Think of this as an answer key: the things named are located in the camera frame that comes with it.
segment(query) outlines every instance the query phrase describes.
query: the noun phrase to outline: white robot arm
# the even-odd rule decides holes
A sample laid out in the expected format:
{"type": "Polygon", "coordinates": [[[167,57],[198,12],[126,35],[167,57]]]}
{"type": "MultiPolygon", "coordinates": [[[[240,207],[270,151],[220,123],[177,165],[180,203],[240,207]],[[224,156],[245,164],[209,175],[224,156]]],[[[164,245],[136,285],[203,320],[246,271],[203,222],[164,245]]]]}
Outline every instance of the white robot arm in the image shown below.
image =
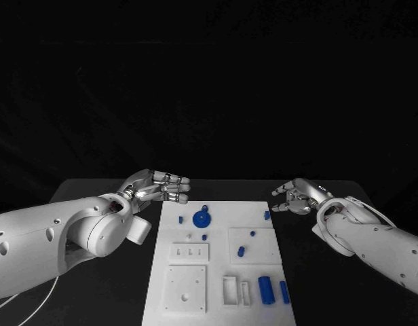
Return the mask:
{"type": "Polygon", "coordinates": [[[190,180],[136,172],[115,193],[0,214],[0,299],[105,257],[126,238],[141,244],[151,224],[134,214],[151,200],[187,203],[190,180]]]}
{"type": "Polygon", "coordinates": [[[295,179],[272,195],[286,192],[286,203],[272,211],[306,214],[317,209],[312,231],[335,251],[354,254],[360,260],[402,287],[418,294],[418,237],[394,225],[383,225],[373,208],[351,197],[334,198],[332,194],[305,179],[295,179]]]}

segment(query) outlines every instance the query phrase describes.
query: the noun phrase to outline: blue object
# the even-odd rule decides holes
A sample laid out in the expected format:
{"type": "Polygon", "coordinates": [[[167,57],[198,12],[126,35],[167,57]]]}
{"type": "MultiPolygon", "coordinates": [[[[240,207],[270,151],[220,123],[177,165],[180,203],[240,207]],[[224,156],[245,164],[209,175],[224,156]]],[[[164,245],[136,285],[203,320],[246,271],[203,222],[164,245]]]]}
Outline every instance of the blue object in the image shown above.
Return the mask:
{"type": "Polygon", "coordinates": [[[239,247],[237,256],[242,257],[245,255],[245,247],[239,247]]]}
{"type": "Polygon", "coordinates": [[[283,296],[283,304],[289,304],[289,297],[288,297],[288,291],[286,291],[286,284],[285,281],[279,281],[279,288],[282,289],[282,296],[283,296]]]}
{"type": "Polygon", "coordinates": [[[275,297],[273,297],[273,291],[272,291],[272,283],[269,282],[268,276],[259,277],[259,289],[260,289],[262,303],[273,304],[275,297]]]}
{"type": "Polygon", "coordinates": [[[201,210],[193,214],[193,224],[200,228],[206,228],[210,225],[210,214],[209,207],[206,205],[201,206],[201,210]]]}

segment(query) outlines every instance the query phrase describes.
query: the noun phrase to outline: white cable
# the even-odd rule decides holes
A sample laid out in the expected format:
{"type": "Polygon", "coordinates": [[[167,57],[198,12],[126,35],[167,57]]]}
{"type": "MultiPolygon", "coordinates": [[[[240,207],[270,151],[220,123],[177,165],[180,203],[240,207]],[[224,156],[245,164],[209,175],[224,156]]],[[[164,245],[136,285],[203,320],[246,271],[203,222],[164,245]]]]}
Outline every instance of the white cable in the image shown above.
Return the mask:
{"type": "Polygon", "coordinates": [[[353,200],[358,201],[360,204],[363,204],[383,219],[384,221],[389,223],[389,225],[396,228],[397,226],[391,223],[391,220],[367,204],[364,204],[360,200],[354,199],[353,197],[348,197],[353,200]]]}
{"type": "MultiPolygon", "coordinates": [[[[43,302],[41,302],[41,304],[40,304],[40,306],[39,306],[39,308],[34,310],[34,312],[31,313],[31,315],[27,317],[27,319],[18,324],[18,326],[23,326],[24,324],[26,324],[26,322],[27,322],[27,320],[31,318],[31,316],[34,316],[34,314],[36,314],[36,312],[39,311],[39,309],[41,308],[41,306],[44,305],[44,302],[47,301],[47,298],[50,297],[50,294],[51,294],[51,291],[53,291],[53,289],[54,289],[54,285],[56,285],[56,281],[59,280],[59,277],[56,277],[56,279],[54,279],[54,283],[53,283],[53,285],[51,285],[51,289],[50,289],[50,292],[49,292],[49,294],[47,294],[47,297],[44,298],[44,300],[43,300],[43,302]]],[[[5,302],[3,302],[3,304],[0,305],[0,308],[13,300],[13,298],[15,298],[15,296],[18,296],[18,294],[14,294],[13,295],[13,297],[10,297],[10,299],[7,299],[7,301],[5,302]]]]}

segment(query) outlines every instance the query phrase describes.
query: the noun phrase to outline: table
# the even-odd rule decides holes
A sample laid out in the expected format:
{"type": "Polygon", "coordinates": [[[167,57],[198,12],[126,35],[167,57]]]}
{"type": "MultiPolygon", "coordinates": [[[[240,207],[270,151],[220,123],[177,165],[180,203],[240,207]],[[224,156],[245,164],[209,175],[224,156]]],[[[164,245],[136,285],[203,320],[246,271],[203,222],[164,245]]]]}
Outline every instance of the table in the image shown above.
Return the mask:
{"type": "MultiPolygon", "coordinates": [[[[50,202],[113,192],[124,179],[69,179],[50,202]]],[[[270,191],[286,180],[191,180],[190,200],[285,201],[270,191]]],[[[353,181],[315,181],[335,197],[370,199],[353,181]]],[[[59,277],[51,296],[26,326],[139,325],[145,308],[161,202],[138,214],[152,228],[142,246],[124,241],[59,277]]],[[[315,213],[272,213],[296,326],[418,325],[418,295],[400,288],[357,257],[341,256],[314,235],[315,213]]],[[[47,296],[53,280],[0,309],[0,325],[17,326],[47,296]]]]}

